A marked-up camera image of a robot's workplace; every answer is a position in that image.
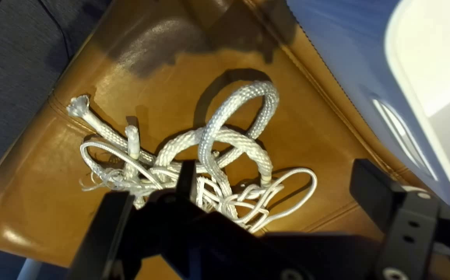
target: gray fabric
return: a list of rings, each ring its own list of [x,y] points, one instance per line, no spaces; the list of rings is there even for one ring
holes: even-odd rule
[[[2,0],[0,159],[34,118],[106,6],[106,0]]]

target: braided rope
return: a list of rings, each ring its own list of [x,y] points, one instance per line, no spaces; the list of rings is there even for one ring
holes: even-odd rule
[[[265,98],[263,107],[255,121],[245,134],[240,134],[224,123],[232,117],[245,103],[252,98]],[[274,219],[284,218],[301,208],[315,193],[318,187],[316,174],[308,168],[293,168],[282,177],[273,180],[273,163],[268,152],[255,141],[265,131],[273,118],[279,104],[277,90],[271,82],[254,82],[235,90],[215,112],[204,127],[192,129],[179,134],[167,141],[157,155],[150,154],[140,148],[139,131],[136,126],[128,126],[126,138],[115,132],[108,123],[101,121],[89,109],[89,96],[81,95],[73,98],[67,107],[72,117],[83,118],[92,126],[104,140],[89,140],[80,146],[84,162],[92,169],[92,180],[97,176],[101,183],[87,187],[84,190],[95,190],[97,187],[108,187],[111,190],[131,191],[136,199],[136,207],[143,207],[148,196],[162,188],[173,188],[176,185],[181,162],[175,157],[198,145],[196,163],[196,197],[195,204],[203,210],[218,210],[249,232],[257,232]],[[212,151],[213,143],[229,143],[232,148],[221,155]],[[89,148],[104,149],[125,162],[123,168],[104,168],[89,152]],[[246,154],[255,162],[260,185],[251,183],[237,193],[232,188],[227,176],[221,168],[231,165],[241,154]],[[284,190],[284,180],[294,174],[308,174],[310,188],[304,197],[285,211],[269,215],[266,208],[271,199]],[[238,215],[237,208],[248,208],[245,215]]]

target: white surface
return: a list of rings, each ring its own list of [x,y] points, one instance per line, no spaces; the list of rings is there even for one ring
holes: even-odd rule
[[[403,0],[386,31],[386,57],[450,179],[450,0]]]

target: knot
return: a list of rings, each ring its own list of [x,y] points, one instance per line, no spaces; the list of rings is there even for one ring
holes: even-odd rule
[[[226,127],[224,123],[245,103],[252,98],[265,98],[263,107],[246,134]],[[279,96],[271,82],[254,82],[235,90],[212,115],[204,127],[196,127],[168,140],[157,155],[140,148],[139,131],[136,126],[125,129],[126,138],[118,135],[112,127],[103,123],[89,109],[89,96],[73,98],[67,107],[73,117],[83,117],[108,143],[84,141],[80,146],[84,162],[90,166],[104,187],[111,190],[129,191],[136,196],[134,205],[143,207],[148,196],[162,188],[175,188],[181,163],[175,162],[182,151],[198,146],[196,185],[193,202],[204,211],[218,210],[238,225],[249,232],[257,232],[274,219],[284,218],[302,207],[313,194],[318,185],[316,174],[307,168],[294,168],[273,180],[273,163],[268,152],[257,143],[259,135],[265,131],[277,109]],[[232,148],[226,152],[213,149],[213,143],[227,143]],[[103,168],[89,152],[89,148],[108,151],[125,162],[123,168]],[[246,154],[255,162],[260,183],[232,188],[223,168]],[[284,190],[284,180],[293,174],[308,174],[310,187],[305,196],[291,208],[269,215],[268,204]]]

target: tangled rope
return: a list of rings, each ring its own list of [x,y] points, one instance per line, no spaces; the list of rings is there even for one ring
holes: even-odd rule
[[[265,103],[246,135],[224,126],[227,118],[245,103],[259,96],[265,98]],[[193,202],[206,211],[218,210],[249,232],[257,232],[271,221],[288,216],[301,208],[318,187],[318,177],[308,168],[293,168],[282,177],[273,180],[271,159],[255,140],[273,118],[277,104],[279,95],[271,82],[254,82],[240,87],[221,104],[204,127],[179,134],[167,141],[157,155],[153,155],[140,148],[139,129],[136,126],[126,126],[125,138],[89,109],[87,95],[73,98],[67,107],[69,113],[83,118],[106,140],[87,140],[80,146],[84,162],[92,169],[92,180],[97,182],[95,177],[101,180],[101,183],[84,190],[108,187],[129,191],[136,196],[136,207],[140,208],[153,191],[176,187],[181,162],[175,162],[175,157],[187,148],[198,145],[198,177],[196,190],[193,191],[195,197],[192,197]],[[215,141],[229,143],[232,149],[218,154],[212,151]],[[103,166],[90,155],[89,148],[98,148],[114,154],[125,162],[125,166]],[[232,188],[227,176],[223,173],[221,168],[237,160],[241,154],[246,154],[255,162],[260,174],[259,185],[251,183],[248,187]],[[271,215],[266,207],[271,199],[284,190],[284,180],[302,173],[310,176],[308,191],[288,210]],[[246,208],[248,213],[240,215],[238,208]]]

